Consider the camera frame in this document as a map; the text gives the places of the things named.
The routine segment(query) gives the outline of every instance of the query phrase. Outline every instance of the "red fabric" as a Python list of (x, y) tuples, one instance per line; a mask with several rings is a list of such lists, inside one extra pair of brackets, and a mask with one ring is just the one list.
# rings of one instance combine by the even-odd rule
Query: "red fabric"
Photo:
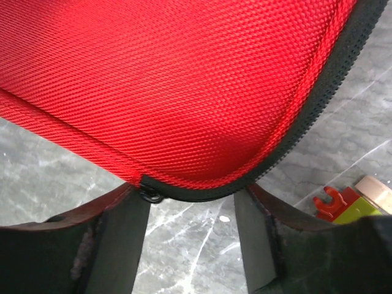
[(281, 141), (355, 0), (0, 0), (0, 116), (137, 184), (194, 189)]

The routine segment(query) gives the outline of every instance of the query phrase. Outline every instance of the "yellow-green block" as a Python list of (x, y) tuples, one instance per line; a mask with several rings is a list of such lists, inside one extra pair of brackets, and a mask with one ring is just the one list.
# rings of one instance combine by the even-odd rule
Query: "yellow-green block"
[(364, 198), (359, 198), (356, 202), (350, 205), (340, 216), (338, 216), (333, 222), (335, 224), (348, 224), (356, 221), (363, 216), (378, 216), (382, 213), (378, 211), (374, 206), (367, 202)]

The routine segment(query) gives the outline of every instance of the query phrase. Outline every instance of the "woven fabric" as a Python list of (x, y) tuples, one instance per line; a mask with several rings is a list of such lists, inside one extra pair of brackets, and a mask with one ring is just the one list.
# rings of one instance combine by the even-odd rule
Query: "woven fabric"
[(133, 184), (270, 154), (355, 0), (0, 0), (0, 116)]

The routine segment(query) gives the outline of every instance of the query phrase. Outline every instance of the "marble floor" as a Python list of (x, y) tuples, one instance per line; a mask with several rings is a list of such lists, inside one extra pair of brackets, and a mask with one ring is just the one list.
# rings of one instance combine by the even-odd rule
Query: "marble floor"
[[(259, 181), (266, 190), (314, 213), (312, 198), (325, 185), (343, 188), (369, 174), (392, 187), (391, 18), (392, 3), (324, 114)], [(0, 169), (0, 225), (44, 221), (122, 183), (1, 119)], [(233, 198), (153, 206), (134, 293), (246, 293)]]

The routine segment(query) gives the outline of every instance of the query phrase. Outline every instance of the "zipper pull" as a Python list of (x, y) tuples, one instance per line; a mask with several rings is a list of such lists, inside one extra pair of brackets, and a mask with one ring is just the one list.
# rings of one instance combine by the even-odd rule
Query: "zipper pull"
[(139, 194), (144, 200), (152, 204), (158, 204), (162, 202), (163, 199), (165, 199), (165, 197), (157, 190), (145, 184), (140, 184)]

